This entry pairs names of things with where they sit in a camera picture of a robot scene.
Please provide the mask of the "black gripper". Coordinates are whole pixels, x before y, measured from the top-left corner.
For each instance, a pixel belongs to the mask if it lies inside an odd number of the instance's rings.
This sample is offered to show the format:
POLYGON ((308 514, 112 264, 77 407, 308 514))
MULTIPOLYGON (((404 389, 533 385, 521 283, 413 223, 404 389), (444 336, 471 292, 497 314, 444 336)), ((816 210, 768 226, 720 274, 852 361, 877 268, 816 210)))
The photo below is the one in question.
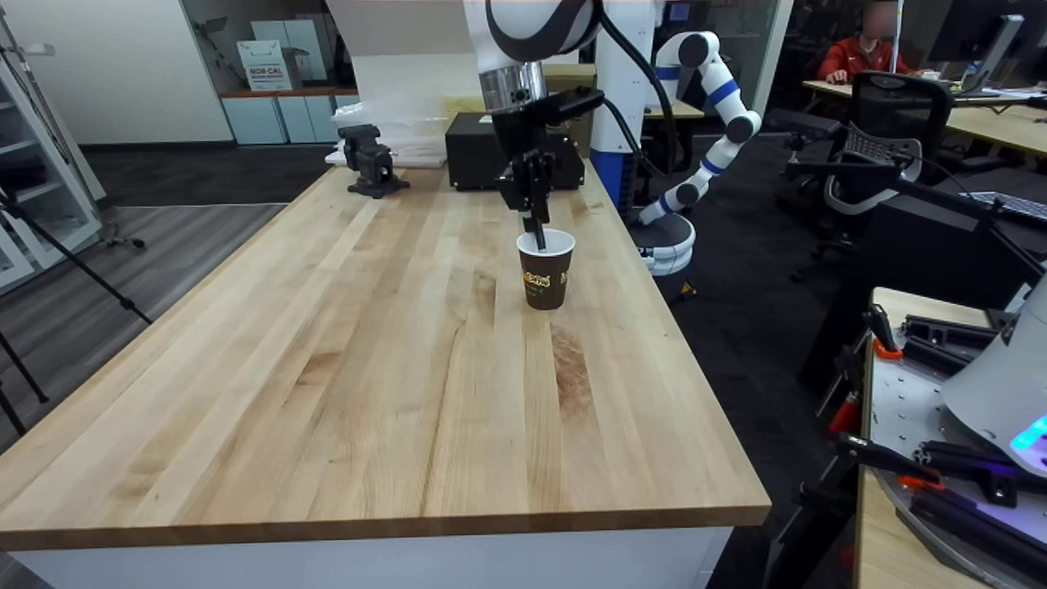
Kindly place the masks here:
POLYGON ((497 147, 507 158, 497 191, 504 202, 516 210, 523 233, 539 230, 547 236, 547 198, 557 169, 557 153, 547 147, 547 127, 582 119, 603 100, 606 96, 598 87, 570 87, 491 116, 497 147))

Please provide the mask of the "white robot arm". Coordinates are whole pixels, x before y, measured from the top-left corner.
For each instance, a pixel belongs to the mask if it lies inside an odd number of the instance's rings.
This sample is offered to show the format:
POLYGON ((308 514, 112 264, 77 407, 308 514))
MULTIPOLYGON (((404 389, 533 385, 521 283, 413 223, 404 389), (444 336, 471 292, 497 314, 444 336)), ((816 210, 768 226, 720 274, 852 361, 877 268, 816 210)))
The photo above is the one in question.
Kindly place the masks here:
POLYGON ((560 122, 593 116, 593 159, 621 191, 637 159, 655 26, 666 0, 461 0, 474 73, 495 139, 507 158, 497 191, 529 236, 550 223, 554 151, 545 144, 560 122), (545 61, 596 46, 596 87, 550 92, 545 61))

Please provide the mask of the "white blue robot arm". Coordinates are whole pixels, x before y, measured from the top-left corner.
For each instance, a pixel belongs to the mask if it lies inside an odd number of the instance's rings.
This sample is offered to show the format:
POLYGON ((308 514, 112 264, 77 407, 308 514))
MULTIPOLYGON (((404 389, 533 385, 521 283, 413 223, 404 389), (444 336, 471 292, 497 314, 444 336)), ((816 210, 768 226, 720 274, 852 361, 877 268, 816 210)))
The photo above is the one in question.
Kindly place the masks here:
POLYGON ((615 35, 636 81, 598 70, 593 168, 620 179, 620 212, 655 278, 695 264, 701 233, 692 210, 760 134, 763 116, 742 99, 714 28, 681 28, 647 56, 615 35))

